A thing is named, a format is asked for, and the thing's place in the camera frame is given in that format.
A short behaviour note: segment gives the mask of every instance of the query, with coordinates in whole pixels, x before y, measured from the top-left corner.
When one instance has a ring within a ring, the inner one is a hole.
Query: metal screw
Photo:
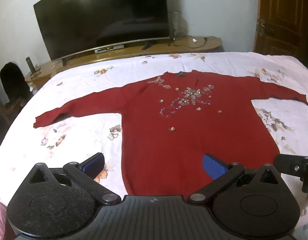
[[[103,196],[105,201],[114,201],[118,199],[118,196],[114,193],[108,193]]]
[[[200,193],[195,193],[195,194],[192,194],[190,196],[190,199],[194,200],[194,201],[202,201],[202,200],[205,199],[205,196],[203,194],[200,194]]]

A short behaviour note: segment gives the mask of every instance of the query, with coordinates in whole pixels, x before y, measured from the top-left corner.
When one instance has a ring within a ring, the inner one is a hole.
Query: television
[[[51,60],[169,37],[166,0],[41,0],[34,11]]]

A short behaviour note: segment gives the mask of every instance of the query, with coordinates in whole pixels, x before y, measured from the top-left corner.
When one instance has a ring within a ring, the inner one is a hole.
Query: red sweater
[[[36,117],[34,127],[60,114],[120,113],[128,194],[187,197],[212,181],[202,167],[205,153],[247,168],[273,162],[278,147],[251,103],[270,97],[308,105],[305,95],[257,77],[166,72],[69,101]]]

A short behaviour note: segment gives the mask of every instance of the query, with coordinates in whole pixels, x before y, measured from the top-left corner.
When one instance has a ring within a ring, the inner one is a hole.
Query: wooden cabinet
[[[89,54],[87,55],[76,55],[75,58],[68,60],[65,66],[62,64],[62,60],[55,62],[50,61],[39,66],[40,70],[33,75],[28,74],[25,77],[25,81],[27,83],[33,82],[37,89],[40,89],[47,81],[51,79],[51,76],[73,67],[91,63],[155,54],[223,51],[222,40],[213,36],[207,38],[207,41],[204,40],[204,37],[192,36],[186,36],[178,39],[174,43],[170,40],[164,40],[159,41],[147,50],[142,50],[144,45],[144,42],[131,43],[127,44],[123,49],[115,49],[99,54],[91,54],[91,52],[88,52]]]

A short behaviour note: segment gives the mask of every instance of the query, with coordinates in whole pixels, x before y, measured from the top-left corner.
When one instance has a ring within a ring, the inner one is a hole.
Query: white bedsheet
[[[308,100],[308,70],[298,60],[287,56],[231,52],[172,54],[76,67],[51,78],[11,125],[0,147],[0,201],[4,205],[9,203],[35,163],[44,162],[50,168],[62,167],[70,161],[80,163],[97,152],[102,152],[106,161],[106,170],[98,180],[123,197],[126,190],[120,161],[124,127],[116,132],[116,138],[110,132],[110,128],[121,124],[120,114],[70,117],[37,129],[33,128],[35,117],[92,92],[121,87],[166,71],[176,73],[193,69],[232,76],[259,76],[262,81],[306,94]],[[252,103],[281,153],[308,156],[308,106],[274,98]],[[66,135],[64,140],[55,146],[63,135]],[[308,222],[308,194],[301,192],[302,183],[298,178],[282,176],[302,210],[298,226],[304,225]]]

